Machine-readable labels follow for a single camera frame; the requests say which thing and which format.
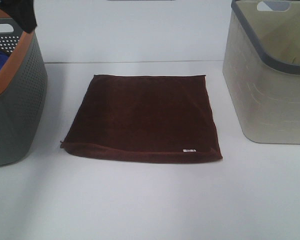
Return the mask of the brown towel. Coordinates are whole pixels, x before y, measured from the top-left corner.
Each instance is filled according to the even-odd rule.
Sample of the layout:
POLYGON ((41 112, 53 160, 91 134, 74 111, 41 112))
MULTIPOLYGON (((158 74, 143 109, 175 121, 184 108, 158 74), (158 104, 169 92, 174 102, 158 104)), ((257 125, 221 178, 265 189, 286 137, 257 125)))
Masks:
POLYGON ((223 158, 204 75, 95 75, 60 147, 78 157, 124 162, 223 158))

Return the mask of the beige basket grey rim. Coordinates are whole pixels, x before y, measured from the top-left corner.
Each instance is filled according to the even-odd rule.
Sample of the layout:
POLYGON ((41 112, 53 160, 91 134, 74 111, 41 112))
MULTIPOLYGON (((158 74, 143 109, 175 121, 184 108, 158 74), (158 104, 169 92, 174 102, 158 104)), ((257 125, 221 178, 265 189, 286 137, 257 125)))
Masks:
POLYGON ((300 0, 234 0, 222 69, 243 134, 300 144, 300 0))

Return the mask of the grey perforated basket orange rim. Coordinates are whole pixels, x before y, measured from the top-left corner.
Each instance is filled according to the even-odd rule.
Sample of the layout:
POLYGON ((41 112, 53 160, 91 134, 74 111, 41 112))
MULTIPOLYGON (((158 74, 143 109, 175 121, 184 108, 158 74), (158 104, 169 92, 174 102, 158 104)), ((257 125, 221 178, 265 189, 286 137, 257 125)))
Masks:
POLYGON ((42 116, 48 75, 35 32, 27 33, 0 10, 0 52, 9 53, 0 69, 0 166, 25 158, 42 116))

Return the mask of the black ribbed sleeve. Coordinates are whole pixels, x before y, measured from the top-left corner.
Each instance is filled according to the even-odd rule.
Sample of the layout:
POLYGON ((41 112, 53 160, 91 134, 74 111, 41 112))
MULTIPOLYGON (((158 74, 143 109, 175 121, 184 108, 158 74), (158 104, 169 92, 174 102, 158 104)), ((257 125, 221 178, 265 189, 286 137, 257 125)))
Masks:
POLYGON ((28 34, 38 26, 34 0, 0 0, 0 10, 8 14, 28 34))

